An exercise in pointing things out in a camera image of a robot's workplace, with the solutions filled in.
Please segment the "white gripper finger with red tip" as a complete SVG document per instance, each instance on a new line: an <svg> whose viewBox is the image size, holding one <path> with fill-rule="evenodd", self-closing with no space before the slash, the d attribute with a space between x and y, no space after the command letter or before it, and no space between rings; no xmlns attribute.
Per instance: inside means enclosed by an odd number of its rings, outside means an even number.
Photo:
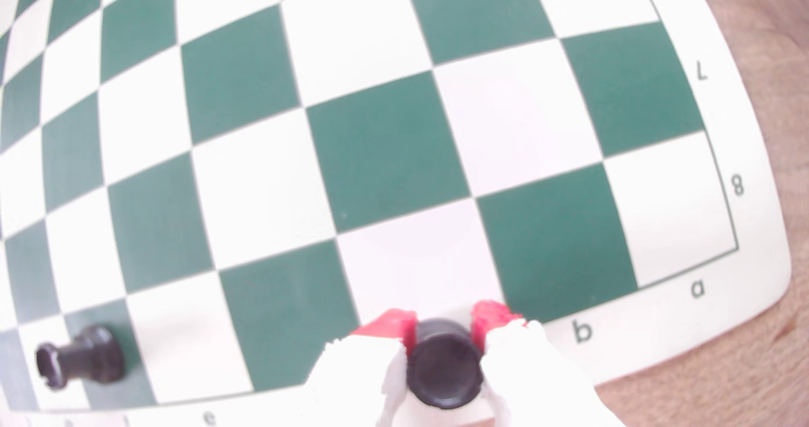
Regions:
<svg viewBox="0 0 809 427"><path fill-rule="evenodd" d="M481 348L482 391L497 426L623 426L579 365L547 338L541 322L499 301L471 309Z"/></svg>
<svg viewBox="0 0 809 427"><path fill-rule="evenodd" d="M303 393L304 426L391 426L408 393L418 315L388 309L325 345Z"/></svg>

